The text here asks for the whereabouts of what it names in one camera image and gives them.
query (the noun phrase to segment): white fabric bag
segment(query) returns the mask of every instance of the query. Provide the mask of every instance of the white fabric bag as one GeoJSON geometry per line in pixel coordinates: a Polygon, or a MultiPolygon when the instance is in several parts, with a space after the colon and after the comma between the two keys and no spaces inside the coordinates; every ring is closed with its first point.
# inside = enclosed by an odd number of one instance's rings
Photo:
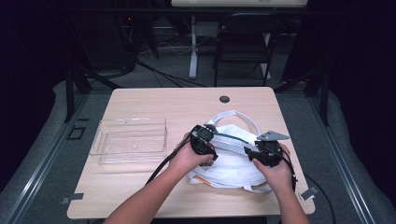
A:
{"type": "Polygon", "coordinates": [[[270,191],[271,188],[268,185],[259,186],[265,182],[265,177],[248,159],[244,150],[244,146],[247,144],[254,146],[254,141],[260,135],[257,125],[248,116],[235,110],[217,114],[208,124],[216,124],[217,121],[230,116],[242,118],[256,130],[256,134],[241,129],[234,124],[216,127],[219,133],[215,134],[210,143],[215,147],[219,157],[212,166],[197,166],[189,172],[190,183],[206,183],[213,188],[244,188],[256,193],[270,191]]]}

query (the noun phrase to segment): wooden tabletop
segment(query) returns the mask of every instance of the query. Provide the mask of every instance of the wooden tabletop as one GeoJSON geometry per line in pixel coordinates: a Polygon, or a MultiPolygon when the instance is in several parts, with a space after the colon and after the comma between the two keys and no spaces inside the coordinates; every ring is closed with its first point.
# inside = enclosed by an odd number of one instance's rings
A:
{"type": "MultiPolygon", "coordinates": [[[[261,132],[275,131],[289,135],[274,92],[270,88],[162,88],[118,89],[113,91],[103,119],[166,118],[167,154],[184,133],[195,125],[207,123],[213,116],[236,110],[254,120],[261,132]],[[220,96],[230,97],[222,103],[220,96]]],[[[248,125],[234,116],[219,125],[248,125]]],[[[290,150],[298,182],[296,194],[308,189],[292,141],[281,140],[290,150]]],[[[141,189],[159,162],[102,164],[88,156],[75,193],[82,200],[70,203],[67,215],[73,219],[108,217],[130,195],[141,189]]],[[[300,200],[307,214],[315,211],[311,199],[300,200]]],[[[243,189],[214,189],[191,185],[182,179],[164,202],[156,217],[243,217],[279,215],[273,192],[256,194],[243,189]]]]}
{"type": "Polygon", "coordinates": [[[305,7],[307,0],[172,0],[173,7],[305,7]]]}

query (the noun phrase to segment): person's right hand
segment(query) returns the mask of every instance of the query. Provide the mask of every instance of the person's right hand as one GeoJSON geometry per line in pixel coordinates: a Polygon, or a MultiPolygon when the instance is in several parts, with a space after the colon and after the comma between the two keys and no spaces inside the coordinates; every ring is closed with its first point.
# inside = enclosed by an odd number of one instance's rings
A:
{"type": "MultiPolygon", "coordinates": [[[[288,153],[288,155],[290,154],[288,148],[285,145],[280,143],[279,145],[286,153],[288,153]]],[[[267,183],[270,185],[275,194],[287,192],[289,190],[292,191],[291,171],[289,166],[283,160],[277,166],[272,168],[269,166],[264,166],[256,159],[253,159],[253,163],[256,168],[265,176],[267,183]]]]}

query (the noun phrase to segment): transparent container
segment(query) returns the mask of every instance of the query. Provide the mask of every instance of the transparent container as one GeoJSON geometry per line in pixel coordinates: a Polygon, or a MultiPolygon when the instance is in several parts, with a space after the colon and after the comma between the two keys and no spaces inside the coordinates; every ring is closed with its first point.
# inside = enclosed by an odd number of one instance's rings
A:
{"type": "Polygon", "coordinates": [[[166,119],[103,119],[90,155],[99,164],[163,161],[166,157],[166,119]]]}

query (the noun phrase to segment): bag handle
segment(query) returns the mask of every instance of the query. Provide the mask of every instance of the bag handle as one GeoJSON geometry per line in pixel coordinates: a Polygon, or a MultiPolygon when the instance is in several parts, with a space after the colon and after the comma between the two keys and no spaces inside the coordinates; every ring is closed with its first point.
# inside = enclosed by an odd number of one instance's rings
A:
{"type": "Polygon", "coordinates": [[[224,118],[230,117],[230,116],[238,116],[239,118],[243,119],[248,125],[250,125],[251,128],[256,130],[256,135],[260,136],[260,130],[257,124],[248,116],[236,111],[236,110],[229,110],[225,112],[221,112],[217,115],[215,115],[207,124],[213,124],[216,125],[216,123],[224,118]]]}

